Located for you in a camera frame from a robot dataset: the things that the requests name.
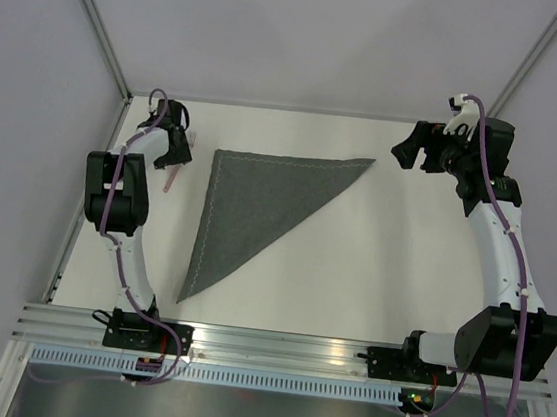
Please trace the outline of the pink handled fork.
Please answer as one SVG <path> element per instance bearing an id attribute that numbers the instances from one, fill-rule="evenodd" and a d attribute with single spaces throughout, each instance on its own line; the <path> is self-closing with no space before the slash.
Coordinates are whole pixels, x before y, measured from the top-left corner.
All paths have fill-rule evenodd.
<path id="1" fill-rule="evenodd" d="M 195 142 L 196 142 L 196 132 L 193 130 L 190 130 L 187 134 L 187 144 L 189 145 L 190 149 L 194 148 Z M 166 183 L 164 184 L 163 187 L 163 192 L 166 194 L 170 191 L 171 186 L 174 184 L 175 178 L 179 173 L 179 170 L 182 168 L 182 164 L 178 164 L 176 166 L 174 166 L 171 169 L 171 172 L 166 180 Z"/>

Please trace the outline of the grey cloth napkin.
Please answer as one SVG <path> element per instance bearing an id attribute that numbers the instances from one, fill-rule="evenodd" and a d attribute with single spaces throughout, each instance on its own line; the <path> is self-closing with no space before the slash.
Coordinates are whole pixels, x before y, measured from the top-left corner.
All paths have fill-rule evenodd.
<path id="1" fill-rule="evenodd" d="M 233 274 L 352 186 L 370 158 L 334 160 L 217 150 L 178 302 Z"/>

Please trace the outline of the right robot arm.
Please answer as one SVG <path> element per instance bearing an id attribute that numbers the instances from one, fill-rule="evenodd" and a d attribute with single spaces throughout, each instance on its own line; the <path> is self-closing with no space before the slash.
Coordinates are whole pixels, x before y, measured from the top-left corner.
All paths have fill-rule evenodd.
<path id="1" fill-rule="evenodd" d="M 522 231 L 522 198 L 510 178 L 514 126 L 489 119 L 483 130 L 445 132 L 442 123 L 417 122 L 392 154 L 408 170 L 423 152 L 426 173 L 456 179 L 480 253 L 484 308 L 454 333 L 412 332 L 398 358 L 401 373 L 420 380 L 437 366 L 522 381 L 537 378 L 557 347 L 557 316 L 546 311 L 529 270 Z"/>

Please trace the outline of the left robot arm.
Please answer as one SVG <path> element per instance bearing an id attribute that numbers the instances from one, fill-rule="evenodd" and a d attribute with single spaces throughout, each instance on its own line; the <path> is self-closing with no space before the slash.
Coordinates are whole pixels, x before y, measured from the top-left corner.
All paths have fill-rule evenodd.
<path id="1" fill-rule="evenodd" d="M 193 160 L 186 136 L 189 115 L 179 101 L 160 99 L 125 143 L 87 155 L 85 219 L 101 236 L 111 260 L 117 291 L 114 314 L 137 315 L 126 335 L 140 350 L 156 347 L 162 334 L 142 240 L 150 210 L 148 170 Z"/>

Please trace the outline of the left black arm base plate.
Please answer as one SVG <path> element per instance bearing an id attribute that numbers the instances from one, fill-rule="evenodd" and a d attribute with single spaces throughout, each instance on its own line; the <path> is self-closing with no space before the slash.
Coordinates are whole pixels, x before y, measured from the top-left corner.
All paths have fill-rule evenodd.
<path id="1" fill-rule="evenodd" d="M 102 346 L 129 351 L 147 351 L 185 356 L 193 342 L 194 327 L 166 323 L 158 327 L 137 313 L 113 310 L 106 322 Z"/>

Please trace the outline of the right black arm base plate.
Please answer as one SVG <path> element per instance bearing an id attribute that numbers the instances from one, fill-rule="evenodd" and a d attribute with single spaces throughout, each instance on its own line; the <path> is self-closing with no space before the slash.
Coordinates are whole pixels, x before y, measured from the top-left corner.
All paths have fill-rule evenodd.
<path id="1" fill-rule="evenodd" d="M 406 357 L 401 350 L 386 347 L 369 347 L 359 354 L 367 365 L 369 378 L 392 382 L 432 386 L 456 387 L 457 376 L 448 374 L 443 366 L 421 362 Z"/>

